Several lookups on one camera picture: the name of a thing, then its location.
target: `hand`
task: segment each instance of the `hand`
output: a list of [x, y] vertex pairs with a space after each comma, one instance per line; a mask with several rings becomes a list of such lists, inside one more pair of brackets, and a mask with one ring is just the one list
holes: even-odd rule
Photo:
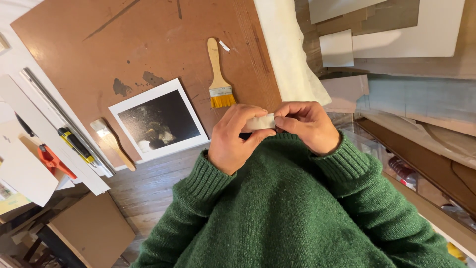
[[268, 112], [256, 106], [238, 104], [231, 106], [213, 127], [208, 160], [221, 172], [233, 175], [267, 137], [275, 136], [272, 129], [255, 131], [245, 141], [239, 138], [248, 119], [265, 116]]
[[340, 134], [317, 102], [282, 103], [274, 116], [277, 127], [298, 135], [317, 155], [328, 154], [339, 146]]

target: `ribbed sweater cuff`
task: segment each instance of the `ribbed sweater cuff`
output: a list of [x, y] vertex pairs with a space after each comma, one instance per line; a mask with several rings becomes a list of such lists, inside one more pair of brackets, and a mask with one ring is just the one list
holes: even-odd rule
[[219, 196], [223, 189], [236, 177], [219, 171], [205, 158], [208, 150], [198, 156], [190, 175], [180, 181], [180, 191], [186, 192], [196, 201], [210, 201]]
[[326, 156], [312, 155], [311, 159], [328, 179], [345, 183], [361, 178], [370, 169], [370, 162], [366, 154], [357, 150], [342, 132], [340, 134], [342, 142], [334, 153]]

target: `yellow bristles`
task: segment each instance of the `yellow bristles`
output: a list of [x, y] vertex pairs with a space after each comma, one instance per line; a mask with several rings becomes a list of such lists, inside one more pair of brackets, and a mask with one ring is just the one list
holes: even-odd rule
[[212, 108], [228, 107], [236, 103], [233, 94], [211, 97], [210, 102]]

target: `white border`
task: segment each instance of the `white border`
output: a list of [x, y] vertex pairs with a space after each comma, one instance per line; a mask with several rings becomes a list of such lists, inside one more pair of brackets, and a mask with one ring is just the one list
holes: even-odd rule
[[[182, 97], [183, 102], [185, 103], [185, 106], [188, 109], [188, 112], [192, 116], [193, 122], [195, 123], [195, 126], [197, 127], [198, 131], [200, 132], [199, 136], [190, 138], [188, 140], [184, 140], [181, 142], [177, 142], [171, 145], [167, 145], [165, 147], [153, 150], [151, 152], [143, 153], [141, 149], [139, 148], [139, 145], [137, 145], [136, 141], [130, 134], [129, 130], [126, 128], [122, 120], [119, 118], [118, 114], [126, 111], [130, 108], [134, 108], [138, 105], [141, 105], [142, 103], [148, 102], [150, 100], [153, 100], [155, 98], [158, 98], [160, 96], [163, 96], [167, 93], [170, 93], [172, 91], [178, 90], [180, 93], [180, 96]], [[185, 94], [185, 91], [182, 88], [182, 85], [180, 84], [180, 81], [178, 78], [171, 80], [165, 84], [162, 84], [160, 86], [157, 86], [153, 89], [147, 90], [146, 92], [143, 92], [137, 96], [134, 96], [130, 99], [127, 99], [123, 102], [120, 102], [116, 105], [113, 105], [109, 107], [109, 110], [111, 113], [114, 115], [116, 120], [118, 121], [119, 125], [121, 126], [122, 130], [126, 133], [127, 137], [129, 140], [132, 142], [134, 145], [134, 148], [136, 148], [136, 151], [139, 153], [140, 157], [142, 157], [142, 160], [148, 161], [152, 160], [154, 158], [162, 157], [165, 155], [169, 155], [172, 153], [176, 153], [178, 151], [182, 151], [185, 149], [189, 149], [201, 144], [204, 144], [208, 142], [208, 137], [207, 134], [205, 133], [205, 130], [203, 130], [203, 127], [200, 123], [200, 120], [198, 120], [197, 115], [195, 114], [195, 111], [193, 110], [192, 105], [190, 104], [190, 100], [188, 99], [187, 95]]]
[[418, 26], [352, 37], [356, 58], [452, 57], [465, 0], [420, 0]]

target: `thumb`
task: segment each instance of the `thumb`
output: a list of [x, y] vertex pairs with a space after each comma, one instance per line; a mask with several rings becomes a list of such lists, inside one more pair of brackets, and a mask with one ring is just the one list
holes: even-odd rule
[[245, 144], [247, 146], [249, 146], [252, 150], [255, 150], [256, 147], [258, 147], [258, 145], [266, 138], [268, 137], [271, 137], [271, 136], [275, 136], [276, 135], [276, 131], [270, 129], [270, 128], [267, 128], [267, 129], [260, 129], [260, 130], [256, 130], [255, 132], [253, 132], [253, 134], [251, 134], [251, 136], [249, 137], [249, 139], [245, 142]]
[[286, 130], [291, 134], [302, 135], [306, 132], [306, 123], [303, 123], [295, 118], [284, 116], [277, 116], [274, 123], [282, 130]]

